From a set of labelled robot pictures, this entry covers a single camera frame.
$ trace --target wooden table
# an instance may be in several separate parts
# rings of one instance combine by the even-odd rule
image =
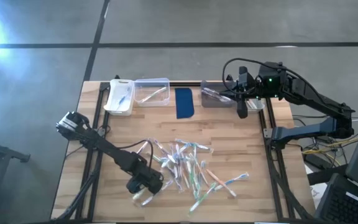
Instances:
[[[100,82],[84,82],[78,112],[91,123],[94,116]],[[207,168],[220,179],[228,180],[248,172],[249,180],[230,185],[236,192],[233,198],[225,190],[211,194],[194,214],[188,216],[195,200],[190,190],[178,193],[175,184],[162,192],[144,208],[132,203],[132,195],[126,189],[129,175],[104,155],[99,180],[95,222],[252,222],[276,221],[269,170],[258,114],[239,119],[235,108],[203,108],[200,89],[191,87],[195,114],[188,119],[176,119],[175,91],[171,88],[170,103],[166,107],[141,108],[134,105],[131,116],[110,116],[111,132],[106,136],[117,146],[124,146],[145,138],[156,138],[164,146],[175,138],[198,142],[214,148],[212,154],[199,151],[199,158],[207,160]],[[272,99],[277,126],[293,127],[289,104]],[[71,142],[67,153],[76,149],[78,142]],[[311,214],[314,213],[305,167],[297,147],[288,146],[283,151],[288,181],[292,192]],[[64,163],[62,176],[53,207],[52,217],[59,216],[78,193],[83,174],[86,149],[72,154]],[[159,170],[156,162],[153,168]],[[281,193],[284,214],[285,199]]]

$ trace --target transparent box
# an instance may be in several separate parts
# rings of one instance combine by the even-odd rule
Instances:
[[[134,99],[139,106],[166,106],[170,99],[169,79],[148,78],[135,81]]]

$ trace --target blue cloth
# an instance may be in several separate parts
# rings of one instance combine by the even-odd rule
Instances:
[[[189,88],[176,88],[177,119],[190,118],[194,115],[193,94]]]

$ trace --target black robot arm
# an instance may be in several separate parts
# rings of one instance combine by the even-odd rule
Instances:
[[[246,67],[240,67],[239,78],[233,81],[229,75],[224,79],[224,71],[228,63],[243,60],[260,64],[259,74],[253,78]],[[329,116],[320,124],[307,125],[299,128],[276,127],[267,131],[273,148],[282,149],[292,139],[316,136],[348,138],[354,134],[351,114],[355,112],[345,103],[338,103],[319,94],[304,78],[284,67],[282,63],[258,62],[243,58],[228,61],[223,69],[223,83],[227,90],[220,92],[237,102],[237,113],[240,118],[247,117],[246,100],[251,98],[286,99],[296,105],[307,105]]]
[[[80,143],[88,150],[99,149],[112,157],[124,172],[132,176],[127,184],[130,193],[140,191],[142,186],[147,187],[153,194],[161,189],[163,176],[160,172],[147,166],[146,159],[136,152],[121,150],[102,138],[96,130],[90,128],[89,120],[82,114],[67,113],[57,123],[56,128],[68,140],[80,140]]]

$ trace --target cable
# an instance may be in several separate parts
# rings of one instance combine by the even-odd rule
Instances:
[[[330,163],[333,163],[333,162],[334,162],[330,157],[328,157],[328,155],[327,155],[326,153],[322,153],[322,155],[323,155],[325,158],[327,158],[327,160],[328,160]]]
[[[354,138],[354,137],[356,137],[356,136],[358,136],[358,133],[357,133],[357,134],[355,134],[355,135],[353,135],[353,137],[351,137],[351,138],[349,138],[349,139],[352,139],[352,138]]]
[[[312,143],[312,144],[310,144],[310,145],[304,147],[304,149],[312,149],[312,148],[314,148],[314,147],[316,147],[316,143]]]
[[[251,60],[251,59],[246,59],[246,58],[232,58],[230,60],[228,60],[224,66],[223,66],[223,71],[222,71],[222,82],[223,82],[223,85],[226,87],[227,90],[229,90],[230,92],[234,93],[234,94],[237,94],[237,95],[245,95],[247,93],[249,93],[250,91],[252,91],[254,88],[251,88],[247,91],[244,91],[244,92],[236,92],[236,91],[233,91],[231,90],[227,84],[226,84],[226,80],[224,79],[224,72],[226,71],[226,67],[233,61],[236,61],[236,60],[239,60],[239,61],[244,61],[244,62],[250,62],[250,63],[256,63],[256,64],[259,64],[259,65],[262,65],[262,66],[265,66],[267,68],[270,68],[270,69],[274,69],[274,70],[278,70],[278,69],[281,69],[281,70],[284,70],[284,71],[287,71],[287,72],[290,72],[292,73],[291,74],[288,74],[290,76],[296,76],[298,77],[300,80],[304,81],[312,90],[313,92],[316,94],[316,96],[319,98],[319,100],[321,100],[321,102],[323,102],[325,105],[331,105],[333,107],[336,107],[338,109],[341,109],[341,110],[347,110],[347,111],[354,111],[352,109],[344,109],[344,108],[341,108],[340,106],[337,106],[337,105],[334,105],[332,103],[327,103],[323,100],[323,98],[320,96],[320,94],[317,92],[317,90],[313,87],[313,85],[311,85],[307,80],[305,80],[301,75],[299,75],[298,73],[294,72],[293,70],[289,69],[289,68],[285,68],[285,67],[272,67],[270,65],[267,65],[263,62],[260,62],[260,61],[257,61],[257,60]]]
[[[138,145],[138,144],[140,144],[140,143],[142,143],[142,142],[148,142],[148,143],[150,144],[150,149],[151,149],[152,153],[150,154],[149,169],[151,169],[151,168],[152,168],[152,160],[153,160],[154,149],[153,149],[153,144],[152,144],[152,142],[151,142],[150,140],[148,140],[148,139],[143,139],[143,140],[141,140],[141,141],[139,141],[139,142],[137,142],[137,143],[131,144],[131,145],[129,145],[129,146],[122,146],[122,147],[117,147],[117,148],[118,148],[118,149],[127,149],[127,148],[130,148],[130,147],[134,147],[134,146],[136,146],[136,145]]]
[[[353,141],[353,142],[351,142],[351,143],[349,143],[349,144],[346,144],[346,145],[344,145],[344,146],[341,146],[342,150],[343,150],[343,147],[348,146],[348,145],[350,145],[350,144],[353,144],[353,143],[355,143],[355,142],[358,142],[358,139],[348,140],[348,142],[349,142],[349,141]],[[332,149],[330,149],[330,150],[328,150],[328,151],[323,151],[323,150],[307,150],[307,151],[304,151],[304,152],[302,152],[302,153],[303,153],[303,154],[313,154],[313,153],[321,153],[321,154],[324,154],[326,157],[330,157],[330,158],[333,159],[333,164],[334,164],[334,162],[336,162],[336,163],[340,166],[341,164],[336,160],[336,151],[335,151],[335,156],[334,156],[334,157],[332,157],[331,155],[327,154],[327,152],[329,152],[329,151],[332,151]]]
[[[293,119],[294,121],[299,121],[299,122],[301,122],[304,126],[306,126],[306,124],[305,124],[305,122],[303,122],[301,119],[299,119],[299,118],[294,118]]]
[[[320,154],[323,154],[325,157],[327,157],[327,159],[333,163],[333,165],[335,166],[335,162],[340,166],[341,164],[336,160],[336,153],[335,153],[335,157],[333,157],[332,155],[326,153],[326,152],[317,152],[317,153],[320,153]]]
[[[351,139],[348,139],[348,140],[335,142],[335,143],[327,145],[326,147],[332,147],[332,146],[336,146],[336,145],[341,145],[341,144],[349,143],[349,142],[352,142],[352,141],[358,141],[358,138],[351,138]]]
[[[76,151],[82,149],[83,147],[84,147],[84,146],[80,146],[78,149],[75,149],[74,151],[70,152],[69,154],[66,155],[65,159],[67,159],[67,157],[68,157],[69,155],[71,155],[71,154],[73,154],[74,152],[76,152]]]
[[[345,149],[343,149],[343,147],[340,147],[341,151],[342,151],[342,155],[345,158],[345,163],[347,164],[347,158],[346,158],[346,154],[345,154]]]
[[[334,151],[334,161],[333,161],[333,164],[331,165],[331,168],[334,167],[335,162],[338,163],[338,161],[336,160],[336,151]]]
[[[304,154],[313,154],[313,153],[320,153],[320,152],[329,152],[329,151],[332,151],[332,148],[333,146],[326,146],[324,149],[318,149],[318,150],[306,150],[306,151],[303,151],[302,153],[304,153]]]
[[[356,142],[358,142],[358,141],[354,141],[354,142],[348,143],[348,144],[346,144],[346,145],[344,145],[344,146],[342,146],[342,147],[346,147],[346,146],[351,145],[351,144],[354,144],[354,143],[356,143]]]
[[[290,144],[290,143],[286,143],[286,145],[289,145],[289,146],[298,146],[301,148],[301,151],[303,150],[303,147],[301,145],[298,145],[298,144]]]
[[[96,130],[96,132],[99,132],[99,130],[100,130],[102,127],[103,127],[103,126],[100,126],[100,127]],[[110,130],[111,130],[111,127],[110,127],[109,125],[107,125],[107,126],[106,126],[106,133],[105,133],[102,137],[105,137],[105,136],[110,132]],[[66,155],[65,159],[67,159],[68,156],[70,156],[70,155],[73,154],[74,152],[76,152],[76,151],[82,149],[83,147],[84,147],[84,146],[81,146],[81,147],[79,147],[78,149],[75,149],[74,151],[70,152],[69,154]]]

